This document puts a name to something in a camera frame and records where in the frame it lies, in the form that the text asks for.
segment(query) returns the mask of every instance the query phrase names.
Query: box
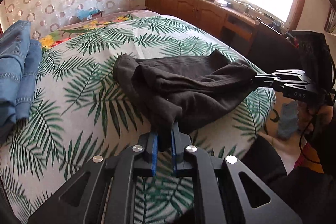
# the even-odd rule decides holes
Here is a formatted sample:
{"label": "box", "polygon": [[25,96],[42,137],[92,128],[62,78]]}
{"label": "box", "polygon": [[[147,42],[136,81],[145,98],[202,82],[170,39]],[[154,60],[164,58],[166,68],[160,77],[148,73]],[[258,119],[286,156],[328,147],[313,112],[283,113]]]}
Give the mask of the box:
{"label": "box", "polygon": [[105,11],[99,11],[98,13],[95,13],[93,15],[89,15],[88,17],[84,17],[82,22],[84,21],[90,21],[92,19],[98,18],[98,17],[103,17],[105,16]]}

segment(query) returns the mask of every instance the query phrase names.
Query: folded denim jeans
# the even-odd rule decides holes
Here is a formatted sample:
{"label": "folded denim jeans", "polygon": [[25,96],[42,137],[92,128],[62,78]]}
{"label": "folded denim jeans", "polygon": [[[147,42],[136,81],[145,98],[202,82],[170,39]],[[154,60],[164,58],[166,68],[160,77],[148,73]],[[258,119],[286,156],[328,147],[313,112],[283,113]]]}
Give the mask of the folded denim jeans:
{"label": "folded denim jeans", "polygon": [[0,144],[16,121],[29,115],[25,103],[31,105],[42,57],[39,42],[30,40],[30,27],[19,20],[0,38]]}

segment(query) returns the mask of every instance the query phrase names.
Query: metal screw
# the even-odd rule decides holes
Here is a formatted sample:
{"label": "metal screw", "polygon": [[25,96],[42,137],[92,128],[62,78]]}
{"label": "metal screw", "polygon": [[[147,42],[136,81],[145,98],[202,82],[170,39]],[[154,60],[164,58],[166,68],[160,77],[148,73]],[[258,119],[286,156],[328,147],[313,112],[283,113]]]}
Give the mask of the metal screw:
{"label": "metal screw", "polygon": [[102,156],[100,156],[100,155],[95,155],[95,156],[93,157],[92,161],[95,162],[95,163],[98,163],[98,162],[102,162],[103,159],[104,159],[104,158],[103,158]]}
{"label": "metal screw", "polygon": [[237,158],[235,156],[229,155],[226,157],[226,161],[230,164],[235,164],[237,162]]}
{"label": "metal screw", "polygon": [[134,152],[140,152],[140,151],[142,151],[143,150],[143,147],[141,146],[141,145],[134,145],[133,147],[132,147],[132,150],[134,151]]}
{"label": "metal screw", "polygon": [[186,150],[187,150],[188,152],[190,152],[190,153],[193,153],[193,152],[196,152],[196,151],[197,151],[197,147],[194,146],[194,145],[188,145],[188,146],[186,147]]}

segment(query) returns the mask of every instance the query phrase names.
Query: black pants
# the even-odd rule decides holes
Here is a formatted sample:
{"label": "black pants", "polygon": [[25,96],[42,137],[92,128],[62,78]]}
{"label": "black pants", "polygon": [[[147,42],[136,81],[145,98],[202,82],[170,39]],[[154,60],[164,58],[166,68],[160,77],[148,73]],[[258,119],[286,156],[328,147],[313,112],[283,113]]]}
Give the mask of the black pants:
{"label": "black pants", "polygon": [[[280,156],[263,137],[257,138],[241,161],[267,185],[270,185],[281,177],[287,176]],[[194,209],[192,208],[173,224],[194,223]]]}

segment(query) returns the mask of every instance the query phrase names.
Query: floral bedding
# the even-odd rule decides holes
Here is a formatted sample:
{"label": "floral bedding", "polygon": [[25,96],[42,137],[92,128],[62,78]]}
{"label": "floral bedding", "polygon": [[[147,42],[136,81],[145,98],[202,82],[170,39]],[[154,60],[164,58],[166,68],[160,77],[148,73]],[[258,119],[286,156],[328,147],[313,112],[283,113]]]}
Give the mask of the floral bedding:
{"label": "floral bedding", "polygon": [[[0,175],[21,222],[94,155],[117,155],[150,130],[112,77],[119,54],[158,58],[215,49],[232,61],[244,59],[189,23],[154,16],[96,28],[44,51],[30,118],[0,149]],[[274,102],[273,90],[258,88],[234,111],[193,132],[192,142],[211,155],[241,158]],[[171,222],[192,206],[191,178],[173,177],[170,152],[160,153],[157,176],[137,180],[135,223]]]}

